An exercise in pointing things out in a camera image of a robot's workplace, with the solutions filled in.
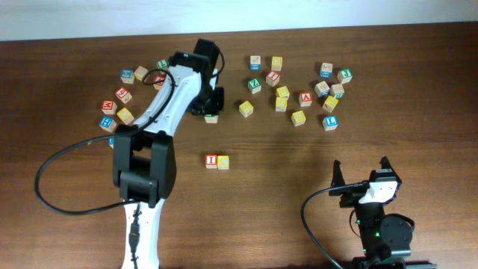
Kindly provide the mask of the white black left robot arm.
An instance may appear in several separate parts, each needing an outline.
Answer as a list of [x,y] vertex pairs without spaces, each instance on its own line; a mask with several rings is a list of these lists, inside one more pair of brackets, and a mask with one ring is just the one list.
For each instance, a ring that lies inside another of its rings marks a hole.
[[114,185],[126,220],[123,268],[159,268],[161,209],[176,180],[173,136],[185,113],[205,116],[223,109],[224,90],[216,87],[224,59],[218,49],[176,53],[164,85],[145,113],[114,139]]

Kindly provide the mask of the green letter R block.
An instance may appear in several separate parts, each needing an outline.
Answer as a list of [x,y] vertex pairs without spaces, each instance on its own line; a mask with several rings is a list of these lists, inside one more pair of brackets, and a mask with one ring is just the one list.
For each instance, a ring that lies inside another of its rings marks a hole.
[[206,114],[204,116],[205,122],[207,124],[216,124],[218,123],[219,116],[218,115],[212,115],[212,114]]

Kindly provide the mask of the yellow letter C block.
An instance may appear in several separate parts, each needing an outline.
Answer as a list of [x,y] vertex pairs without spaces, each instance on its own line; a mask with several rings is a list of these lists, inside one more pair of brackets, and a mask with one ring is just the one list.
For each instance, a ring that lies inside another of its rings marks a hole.
[[218,170],[228,170],[229,169],[229,156],[228,155],[218,155],[217,156],[217,169]]

